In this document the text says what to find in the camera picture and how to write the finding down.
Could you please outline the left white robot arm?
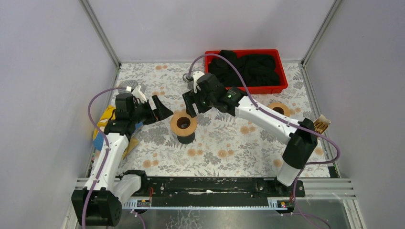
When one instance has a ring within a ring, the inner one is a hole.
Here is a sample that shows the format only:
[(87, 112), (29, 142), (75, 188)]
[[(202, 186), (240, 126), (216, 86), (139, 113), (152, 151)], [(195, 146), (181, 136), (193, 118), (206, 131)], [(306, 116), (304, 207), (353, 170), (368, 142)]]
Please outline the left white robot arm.
[(143, 196), (148, 191), (147, 181), (141, 175), (124, 175), (118, 183), (115, 179), (136, 125), (150, 125), (173, 115), (157, 95), (153, 95), (152, 100), (155, 108), (141, 95), (124, 93), (116, 96), (114, 118), (108, 119), (101, 132), (104, 141), (94, 172), (84, 187), (74, 190), (71, 197), (82, 228), (116, 226), (121, 219), (122, 205), (131, 195)]

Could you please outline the dark glass carafe red rim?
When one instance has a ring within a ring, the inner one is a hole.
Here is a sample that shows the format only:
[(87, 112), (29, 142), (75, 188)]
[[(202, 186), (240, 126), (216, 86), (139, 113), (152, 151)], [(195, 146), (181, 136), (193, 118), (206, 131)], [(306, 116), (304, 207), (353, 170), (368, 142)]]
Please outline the dark glass carafe red rim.
[(192, 143), (195, 140), (195, 133), (192, 133), (188, 136), (179, 136), (178, 135), (177, 139), (181, 144), (187, 145), (187, 144)]

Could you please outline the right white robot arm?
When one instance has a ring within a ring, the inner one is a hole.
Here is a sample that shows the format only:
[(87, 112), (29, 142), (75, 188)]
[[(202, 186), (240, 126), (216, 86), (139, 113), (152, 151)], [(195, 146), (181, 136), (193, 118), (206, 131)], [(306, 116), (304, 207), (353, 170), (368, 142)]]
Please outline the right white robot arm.
[(276, 176), (274, 190), (282, 197), (287, 196), (293, 190), (292, 183), (317, 147), (314, 123), (307, 118), (299, 121), (280, 114), (251, 99), (237, 87), (226, 89), (214, 74), (196, 70), (185, 74), (183, 79), (190, 83), (190, 91), (182, 95), (189, 116), (195, 117), (215, 108), (221, 113), (256, 124), (286, 145), (282, 156), (284, 163)]

